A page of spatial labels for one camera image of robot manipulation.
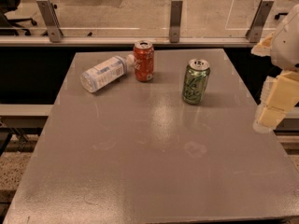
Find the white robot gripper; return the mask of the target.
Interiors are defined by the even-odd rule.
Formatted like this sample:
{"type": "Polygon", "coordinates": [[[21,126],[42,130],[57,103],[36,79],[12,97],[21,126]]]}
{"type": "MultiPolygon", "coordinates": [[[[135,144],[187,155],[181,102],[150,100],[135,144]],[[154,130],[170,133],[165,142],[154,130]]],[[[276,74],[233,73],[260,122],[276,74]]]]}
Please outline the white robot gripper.
{"type": "Polygon", "coordinates": [[[299,70],[299,5],[251,53],[260,57],[270,55],[272,64],[282,69],[278,76],[267,77],[263,83],[253,121],[255,132],[270,133],[299,103],[299,73],[294,72],[299,70]]]}

